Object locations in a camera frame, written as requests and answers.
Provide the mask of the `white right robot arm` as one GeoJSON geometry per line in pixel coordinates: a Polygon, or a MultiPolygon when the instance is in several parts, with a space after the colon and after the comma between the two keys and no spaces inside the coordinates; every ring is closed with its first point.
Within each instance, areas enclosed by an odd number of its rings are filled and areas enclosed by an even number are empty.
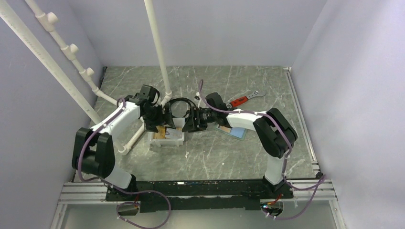
{"type": "Polygon", "coordinates": [[[207,107],[191,108],[182,131],[203,131],[209,123],[255,131],[268,154],[263,192],[275,198],[284,183],[286,158],[298,139],[295,129],[277,108],[263,112],[228,108],[218,93],[207,95],[203,101],[207,107]]]}

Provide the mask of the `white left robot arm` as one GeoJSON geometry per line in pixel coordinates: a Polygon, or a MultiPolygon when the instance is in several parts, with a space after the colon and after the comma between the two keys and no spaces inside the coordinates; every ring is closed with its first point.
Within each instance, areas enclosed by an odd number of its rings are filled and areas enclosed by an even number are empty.
{"type": "Polygon", "coordinates": [[[159,126],[174,127],[169,104],[159,104],[160,92],[142,85],[140,92],[117,101],[116,110],[91,128],[80,128],[75,134],[72,167],[82,174],[94,175],[118,189],[124,200],[132,200],[138,191],[136,177],[116,162],[114,140],[135,120],[142,119],[146,131],[158,132],[159,126]]]}

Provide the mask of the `red handled adjustable wrench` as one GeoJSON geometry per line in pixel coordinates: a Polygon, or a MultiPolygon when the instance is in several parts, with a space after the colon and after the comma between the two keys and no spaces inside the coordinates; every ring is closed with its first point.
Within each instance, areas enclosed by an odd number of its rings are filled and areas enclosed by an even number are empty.
{"type": "Polygon", "coordinates": [[[253,99],[255,97],[263,97],[266,95],[266,92],[260,92],[260,91],[254,91],[251,94],[248,94],[246,96],[240,97],[238,99],[235,99],[233,101],[227,102],[226,107],[227,108],[232,108],[232,107],[238,107],[241,104],[246,103],[248,100],[253,99]]]}

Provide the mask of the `clear plastic tray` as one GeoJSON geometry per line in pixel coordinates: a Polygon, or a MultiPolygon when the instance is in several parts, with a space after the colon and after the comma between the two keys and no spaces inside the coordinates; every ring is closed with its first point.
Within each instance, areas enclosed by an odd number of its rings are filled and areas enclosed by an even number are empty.
{"type": "Polygon", "coordinates": [[[175,127],[158,126],[158,132],[148,132],[147,143],[150,146],[181,146],[185,141],[185,133],[182,128],[185,124],[185,118],[174,118],[175,127]]]}

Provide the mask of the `orange credit card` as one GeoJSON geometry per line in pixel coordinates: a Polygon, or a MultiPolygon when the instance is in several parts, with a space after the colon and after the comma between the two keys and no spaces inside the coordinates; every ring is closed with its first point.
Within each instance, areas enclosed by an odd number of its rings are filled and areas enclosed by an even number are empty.
{"type": "Polygon", "coordinates": [[[225,133],[231,133],[231,128],[225,127],[225,126],[218,126],[218,129],[225,132],[225,133]]]}

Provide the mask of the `white pvc pipe frame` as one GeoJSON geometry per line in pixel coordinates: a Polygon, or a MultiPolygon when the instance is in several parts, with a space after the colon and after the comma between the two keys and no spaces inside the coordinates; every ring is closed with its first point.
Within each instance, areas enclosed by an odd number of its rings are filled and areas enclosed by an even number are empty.
{"type": "MultiPolygon", "coordinates": [[[[78,83],[75,94],[80,92],[83,99],[94,102],[96,95],[88,83],[79,76],[78,70],[44,30],[30,7],[23,0],[10,0],[6,1],[9,7],[4,10],[1,2],[0,12],[15,12],[13,15],[25,23],[69,78],[69,85],[78,83]]],[[[38,0],[38,3],[43,3],[44,9],[45,6],[53,8],[50,11],[62,19],[59,33],[66,40],[72,38],[71,42],[79,46],[77,57],[80,63],[95,70],[94,80],[97,81],[101,77],[101,62],[68,3],[65,0],[38,0]]],[[[76,130],[89,120],[59,81],[0,19],[0,155],[9,155],[10,158],[12,155],[51,155],[55,150],[67,155],[73,143],[63,139],[72,138],[76,130]]]]}

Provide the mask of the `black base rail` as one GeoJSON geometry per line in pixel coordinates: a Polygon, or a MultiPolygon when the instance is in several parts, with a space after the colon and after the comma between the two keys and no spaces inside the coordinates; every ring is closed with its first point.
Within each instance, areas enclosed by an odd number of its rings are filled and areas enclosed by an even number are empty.
{"type": "Polygon", "coordinates": [[[243,208],[260,210],[273,199],[292,199],[290,187],[281,182],[270,184],[265,178],[231,180],[138,181],[139,195],[121,193],[108,187],[107,202],[139,201],[140,212],[167,210],[243,208]]]}

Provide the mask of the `aluminium extrusion frame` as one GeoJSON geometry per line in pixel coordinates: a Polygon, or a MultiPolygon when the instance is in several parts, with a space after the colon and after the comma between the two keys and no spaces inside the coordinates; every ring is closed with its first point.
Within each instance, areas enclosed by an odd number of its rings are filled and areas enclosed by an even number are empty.
{"type": "Polygon", "coordinates": [[[67,207],[105,203],[107,188],[101,182],[67,182],[63,185],[51,223],[51,229],[61,229],[67,207]]]}

